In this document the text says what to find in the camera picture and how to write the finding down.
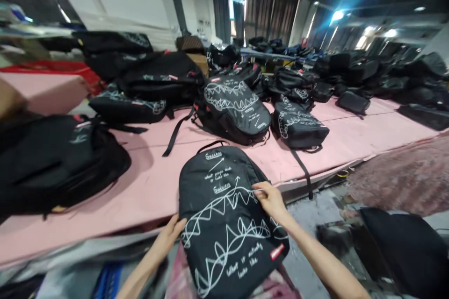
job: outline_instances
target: brown bag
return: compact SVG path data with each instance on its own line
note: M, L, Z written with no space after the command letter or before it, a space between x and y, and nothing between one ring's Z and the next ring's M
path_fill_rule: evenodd
M8 82L0 79L0 120L11 117L25 107L26 100Z

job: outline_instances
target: red logo patch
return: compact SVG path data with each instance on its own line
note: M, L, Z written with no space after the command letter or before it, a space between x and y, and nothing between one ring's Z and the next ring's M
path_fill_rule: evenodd
M276 249L274 249L271 253L271 260L275 260L280 254L281 252L284 250L284 243L281 243L281 245L279 245Z

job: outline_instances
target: finger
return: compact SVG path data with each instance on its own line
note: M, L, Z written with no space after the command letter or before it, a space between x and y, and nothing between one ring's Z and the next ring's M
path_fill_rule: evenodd
M176 223L174 229L173 229L173 236L176 239L181 231L186 227L187 219L182 219L178 223Z
M178 218L179 218L179 215L178 215L178 214L175 214L175 215L172 216L172 218L170 219L170 221L168 221L166 227L167 227L167 230L168 230L170 233L173 231L174 226L175 226L176 222L178 221Z

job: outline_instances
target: curtain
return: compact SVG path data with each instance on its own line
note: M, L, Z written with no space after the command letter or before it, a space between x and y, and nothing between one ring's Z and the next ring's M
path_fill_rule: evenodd
M213 0L215 13L215 32L224 43L231 42L231 19L229 17L229 0Z
M282 39L284 44L289 43L297 6L298 0L274 0L268 40Z
M235 1L233 2L233 5L234 5L235 32L237 34L237 38L243 38L244 7L243 4Z
M256 36L268 38L273 1L246 0L245 36L247 41Z

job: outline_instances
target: hand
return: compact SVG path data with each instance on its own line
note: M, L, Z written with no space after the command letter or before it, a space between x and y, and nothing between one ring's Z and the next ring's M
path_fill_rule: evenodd
M262 205L262 208L275 220L280 226L284 227L292 219L282 200L279 189L273 187L269 182L259 182L253 185L254 194Z
M165 228L160 232L150 251L147 252L148 258L154 258L161 262L168 255L174 245L174 241L176 241L187 223L187 219L182 219L178 222L178 218L178 214L173 215Z

